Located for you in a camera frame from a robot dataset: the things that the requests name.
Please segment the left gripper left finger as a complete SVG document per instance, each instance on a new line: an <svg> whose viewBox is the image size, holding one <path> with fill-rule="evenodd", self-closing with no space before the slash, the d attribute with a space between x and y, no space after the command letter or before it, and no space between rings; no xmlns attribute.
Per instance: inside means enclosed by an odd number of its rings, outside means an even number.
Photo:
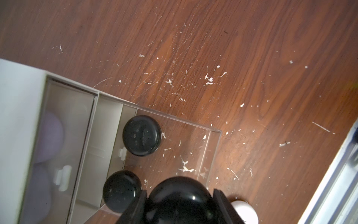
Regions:
<svg viewBox="0 0 358 224"><path fill-rule="evenodd" d="M146 200L147 191L141 190L116 221L116 224L144 224Z"/></svg>

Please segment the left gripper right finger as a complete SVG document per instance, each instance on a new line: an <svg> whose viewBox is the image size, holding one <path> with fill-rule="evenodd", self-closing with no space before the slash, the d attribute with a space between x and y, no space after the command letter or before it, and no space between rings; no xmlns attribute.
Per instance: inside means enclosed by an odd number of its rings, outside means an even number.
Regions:
<svg viewBox="0 0 358 224"><path fill-rule="evenodd" d="M214 189L215 224L244 224L227 197L221 190Z"/></svg>

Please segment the black earphone case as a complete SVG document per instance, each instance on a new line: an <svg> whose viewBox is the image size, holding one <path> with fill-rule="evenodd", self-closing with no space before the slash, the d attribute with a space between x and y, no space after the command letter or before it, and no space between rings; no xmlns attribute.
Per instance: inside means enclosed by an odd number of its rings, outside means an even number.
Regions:
<svg viewBox="0 0 358 224"><path fill-rule="evenodd" d="M161 143L161 128L159 123L147 115L132 117L123 129L125 148L136 156L153 154Z"/></svg>
<svg viewBox="0 0 358 224"><path fill-rule="evenodd" d="M141 190L137 175L128 170L117 171L103 186L103 200L111 211L123 213Z"/></svg>
<svg viewBox="0 0 358 224"><path fill-rule="evenodd" d="M198 181L183 176L158 184L145 203L146 224L213 224L215 205Z"/></svg>

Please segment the clear drawer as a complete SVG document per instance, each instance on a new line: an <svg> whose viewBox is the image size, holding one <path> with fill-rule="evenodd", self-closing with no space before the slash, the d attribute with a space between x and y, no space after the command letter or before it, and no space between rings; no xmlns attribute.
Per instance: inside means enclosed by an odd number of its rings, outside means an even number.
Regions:
<svg viewBox="0 0 358 224"><path fill-rule="evenodd" d="M154 118L161 128L159 148L148 156L130 153L123 143L123 129L134 116L147 115ZM151 193L154 187L174 176L186 176L207 185L208 176L216 154L221 131L203 127L189 121L123 106L107 175L121 170L133 172L141 181L142 189ZM104 200L102 209L111 211Z"/></svg>

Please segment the purple earphone case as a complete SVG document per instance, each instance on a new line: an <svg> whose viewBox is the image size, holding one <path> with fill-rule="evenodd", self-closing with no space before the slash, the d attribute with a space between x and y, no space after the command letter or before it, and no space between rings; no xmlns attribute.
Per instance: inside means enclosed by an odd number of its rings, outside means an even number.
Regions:
<svg viewBox="0 0 358 224"><path fill-rule="evenodd" d="M60 119L54 113L46 111L41 120L34 162L52 159L62 149L63 142L64 128Z"/></svg>
<svg viewBox="0 0 358 224"><path fill-rule="evenodd" d="M48 215L51 206L50 181L43 165L33 167L27 201L24 207L24 224L39 224Z"/></svg>

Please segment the white three-drawer cabinet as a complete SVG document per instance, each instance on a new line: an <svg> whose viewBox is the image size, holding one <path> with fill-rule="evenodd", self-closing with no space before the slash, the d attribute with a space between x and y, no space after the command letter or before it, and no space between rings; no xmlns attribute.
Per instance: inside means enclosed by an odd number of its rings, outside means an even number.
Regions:
<svg viewBox="0 0 358 224"><path fill-rule="evenodd" d="M1 223L84 224L124 166L134 104L1 60Z"/></svg>

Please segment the purple earphone case top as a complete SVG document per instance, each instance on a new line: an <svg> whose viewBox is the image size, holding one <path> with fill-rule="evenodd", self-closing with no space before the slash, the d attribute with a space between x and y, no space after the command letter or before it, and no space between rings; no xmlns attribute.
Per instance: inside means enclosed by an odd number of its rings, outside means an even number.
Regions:
<svg viewBox="0 0 358 224"><path fill-rule="evenodd" d="M41 120L34 162L52 159L62 149L63 142L64 128L60 119L54 113L46 111Z"/></svg>

